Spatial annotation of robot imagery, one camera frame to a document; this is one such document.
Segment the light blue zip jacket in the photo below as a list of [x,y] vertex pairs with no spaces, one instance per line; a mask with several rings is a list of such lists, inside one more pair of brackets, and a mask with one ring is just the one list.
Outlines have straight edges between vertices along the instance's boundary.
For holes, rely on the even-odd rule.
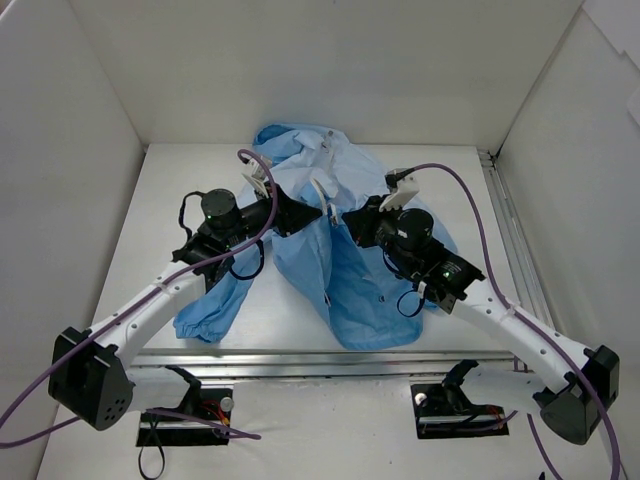
[[341,219],[368,197],[387,194],[388,167],[324,126],[271,124],[256,134],[253,149],[271,159],[275,180],[291,199],[321,211],[300,232],[281,237],[269,231],[262,239],[279,273],[337,341],[349,350],[417,341],[422,313],[433,306],[420,304],[411,284],[394,277],[381,249],[357,247]]

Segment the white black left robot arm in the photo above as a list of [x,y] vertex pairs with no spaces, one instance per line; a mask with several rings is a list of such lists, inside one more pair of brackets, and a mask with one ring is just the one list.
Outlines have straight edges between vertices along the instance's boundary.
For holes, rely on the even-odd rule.
[[226,189],[199,198],[203,223],[151,285],[106,320],[83,332],[69,327],[55,341],[48,393],[97,431],[129,411],[195,415],[203,402],[199,379],[176,365],[135,368],[133,360],[183,308],[230,275],[237,247],[268,230],[290,236],[322,215],[279,185],[245,207]]

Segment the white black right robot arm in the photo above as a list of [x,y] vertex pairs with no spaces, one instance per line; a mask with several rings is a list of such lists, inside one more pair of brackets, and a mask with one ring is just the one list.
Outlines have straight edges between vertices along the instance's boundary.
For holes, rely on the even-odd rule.
[[562,439],[586,444],[617,398],[618,355],[605,345],[592,349],[574,341],[501,300],[480,269],[433,238],[434,220],[426,211],[382,211],[378,203],[372,197],[343,215],[355,243],[381,248],[393,273],[421,297],[483,330],[531,370],[508,372],[463,360],[442,382],[445,405],[455,412],[495,405],[537,415]]

